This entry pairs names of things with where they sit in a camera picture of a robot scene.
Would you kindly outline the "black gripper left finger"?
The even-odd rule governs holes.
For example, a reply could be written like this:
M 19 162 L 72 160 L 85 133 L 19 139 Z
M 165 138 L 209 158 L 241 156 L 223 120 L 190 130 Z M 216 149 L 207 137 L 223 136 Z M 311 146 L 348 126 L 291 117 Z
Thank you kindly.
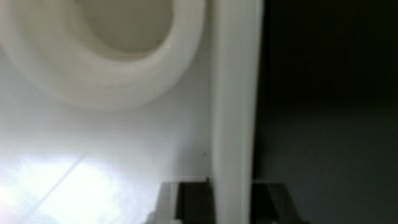
M 160 185 L 154 211 L 144 224 L 213 224 L 213 186 L 207 181 Z

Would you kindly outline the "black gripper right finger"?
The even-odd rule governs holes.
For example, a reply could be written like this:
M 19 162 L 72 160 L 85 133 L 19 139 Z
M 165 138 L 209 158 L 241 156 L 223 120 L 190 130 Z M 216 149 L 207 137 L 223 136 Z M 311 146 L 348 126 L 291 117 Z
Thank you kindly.
M 252 184 L 250 224 L 309 224 L 298 215 L 286 186 Z

